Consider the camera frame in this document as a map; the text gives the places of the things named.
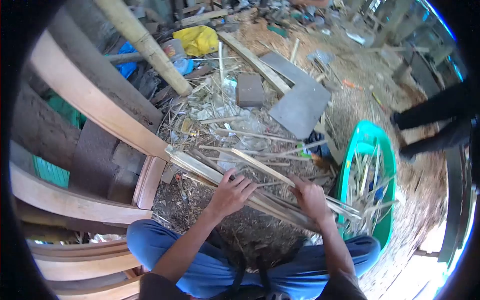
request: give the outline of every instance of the yellow plastic bag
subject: yellow plastic bag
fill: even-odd
[[[200,56],[218,51],[216,31],[208,26],[185,28],[173,33],[173,38],[181,40],[185,53]]]

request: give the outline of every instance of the blue pants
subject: blue pants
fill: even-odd
[[[133,222],[127,230],[127,245],[133,255],[152,270],[160,257],[180,237],[153,220]],[[345,242],[358,277],[376,262],[379,242],[360,236]],[[267,270],[273,291],[285,292],[293,300],[312,299],[320,295],[328,281],[323,245],[304,246],[292,262]],[[197,298],[210,298],[232,285],[236,271],[220,249],[205,242],[177,287]],[[258,274],[245,274],[242,285],[261,286]]]

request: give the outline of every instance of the sawdust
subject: sawdust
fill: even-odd
[[[305,72],[309,72],[312,65],[306,59],[306,55],[316,49],[340,53],[346,50],[360,49],[360,46],[349,39],[345,29],[355,32],[350,24],[342,22],[334,23],[330,28],[331,36],[321,32],[307,34],[298,26],[289,30],[289,39],[266,29],[265,20],[253,23],[256,10],[242,12],[237,16],[241,21],[240,31],[236,38],[258,56],[266,54],[269,50],[259,41],[271,46],[284,57],[289,57],[296,38],[300,39],[300,47],[297,52],[296,64]],[[351,132],[360,120],[370,120],[380,126],[390,137],[392,147],[397,153],[401,141],[397,139],[394,128],[390,124],[389,114],[392,110],[403,111],[426,99],[421,87],[416,86],[411,80],[408,85],[398,86],[391,79],[394,68],[400,64],[400,57],[389,52],[388,59],[385,53],[352,54],[337,57],[330,63],[333,72],[340,80],[347,79],[362,90],[344,86],[343,89],[332,93],[333,105],[325,111],[335,128],[335,139],[340,149],[348,145]],[[231,49],[229,56],[236,53]],[[252,72],[253,69],[246,63],[242,63],[240,70]],[[328,78],[330,81],[339,83],[333,74]],[[369,86],[387,109],[385,113],[372,97]],[[289,133],[281,128],[266,113],[270,105],[278,98],[270,95],[269,105],[263,108],[257,115],[268,126],[272,133],[289,136]],[[407,143],[414,142],[435,132],[434,126],[427,126],[401,133],[401,139]],[[291,149],[291,144],[270,143],[270,149],[274,152]],[[311,162],[292,162],[288,168],[277,170],[287,174],[289,172],[300,175],[312,175],[318,172]],[[390,243],[386,247],[379,262],[360,278],[360,287],[369,299],[379,299],[392,284],[401,270],[407,264],[412,252],[425,239],[427,232],[439,224],[445,215],[446,205],[446,166],[442,153],[420,154],[413,165],[400,161],[397,163],[397,192],[401,194],[400,205],[395,206],[394,228]],[[251,178],[259,182],[271,182],[272,179],[260,172],[251,173],[246,170]],[[189,196],[190,203],[181,201],[178,187],[173,180],[171,185],[162,183],[157,192],[157,200],[154,205],[155,214],[159,214],[169,220],[169,226],[176,232],[183,233],[195,222],[201,210],[207,205],[212,191],[204,186],[197,186],[190,180],[184,180],[183,185]],[[266,188],[268,191],[281,197],[293,200],[293,196],[285,185]],[[290,246],[300,237],[308,235],[301,228],[282,224],[277,219],[264,216],[258,211],[243,208],[239,212],[226,218],[219,225],[222,237],[236,250],[243,251],[247,257],[248,266],[255,268],[254,259],[258,251],[265,250],[270,253],[269,264],[272,265],[282,258]]]

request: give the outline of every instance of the black trousers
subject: black trousers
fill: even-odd
[[[410,157],[468,143],[470,120],[475,116],[477,106],[465,80],[400,113],[396,123],[401,130],[451,119],[436,135],[406,145],[400,148],[400,153]]]

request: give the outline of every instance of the leg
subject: leg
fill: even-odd
[[[436,135],[419,140],[400,148],[400,154],[406,158],[422,152],[431,152],[468,143],[471,122],[464,118],[453,120],[443,127]]]
[[[417,106],[395,114],[394,121],[399,129],[403,130],[452,117],[463,117],[471,110],[472,101],[469,86],[467,81],[464,81],[439,92]]]
[[[345,244],[358,277],[377,262],[380,254],[377,239],[359,236],[345,241]],[[268,275],[272,288],[287,293],[293,300],[318,297],[329,279],[324,246],[302,247],[292,262],[268,270]]]
[[[135,221],[127,230],[127,245],[140,263],[152,270],[160,257],[180,237],[154,220]],[[210,298],[232,285],[236,271],[220,249],[204,243],[177,287],[197,298]],[[242,284],[255,284],[244,279]]]

